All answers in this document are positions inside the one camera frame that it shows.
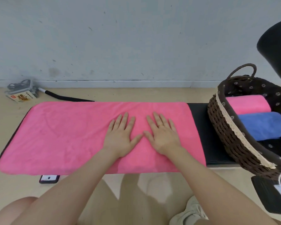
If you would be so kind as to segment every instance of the person's right hand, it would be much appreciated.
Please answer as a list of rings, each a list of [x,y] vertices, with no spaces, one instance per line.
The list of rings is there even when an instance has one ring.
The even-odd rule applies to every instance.
[[[152,147],[163,155],[166,155],[167,150],[171,148],[181,147],[173,121],[169,119],[168,123],[162,114],[158,115],[156,112],[154,112],[153,115],[157,125],[150,116],[147,116],[147,121],[152,129],[153,136],[150,132],[144,131],[144,135],[149,140]]]

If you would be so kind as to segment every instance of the brown woven basket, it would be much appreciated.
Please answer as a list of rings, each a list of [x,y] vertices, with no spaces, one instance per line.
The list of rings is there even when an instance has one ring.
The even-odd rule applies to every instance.
[[[231,77],[245,66],[253,67],[254,72],[251,76]],[[281,155],[275,151],[281,147],[278,145],[279,141],[269,144],[254,140],[226,100],[229,96],[260,94],[265,97],[272,111],[281,114],[281,87],[254,77],[255,73],[254,64],[236,68],[217,87],[216,94],[208,104],[208,115],[225,150],[241,167],[255,175],[277,180],[281,173]]]

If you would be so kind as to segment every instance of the forearm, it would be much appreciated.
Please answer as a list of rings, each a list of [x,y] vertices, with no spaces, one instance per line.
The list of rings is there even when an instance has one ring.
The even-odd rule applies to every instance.
[[[167,150],[166,156],[180,170],[213,224],[277,225],[247,196],[197,162],[184,148]]]
[[[74,225],[117,156],[101,149],[81,168],[44,193],[12,225]]]

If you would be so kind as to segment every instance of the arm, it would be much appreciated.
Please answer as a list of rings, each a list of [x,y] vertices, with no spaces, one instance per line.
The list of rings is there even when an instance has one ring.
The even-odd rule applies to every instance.
[[[277,225],[261,208],[212,170],[197,162],[180,144],[174,123],[154,113],[157,126],[147,116],[154,136],[144,134],[153,148],[180,170],[213,224]]]
[[[109,125],[103,148],[77,171],[61,180],[24,211],[12,225],[74,225],[90,195],[109,167],[127,155],[141,140],[130,141],[135,117],[126,127],[128,113]]]

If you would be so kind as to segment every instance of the baseboard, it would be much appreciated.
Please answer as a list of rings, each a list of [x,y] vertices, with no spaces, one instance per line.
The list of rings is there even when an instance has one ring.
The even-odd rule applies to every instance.
[[[192,80],[36,80],[44,88],[215,88],[221,81]],[[0,80],[0,88],[10,84]]]

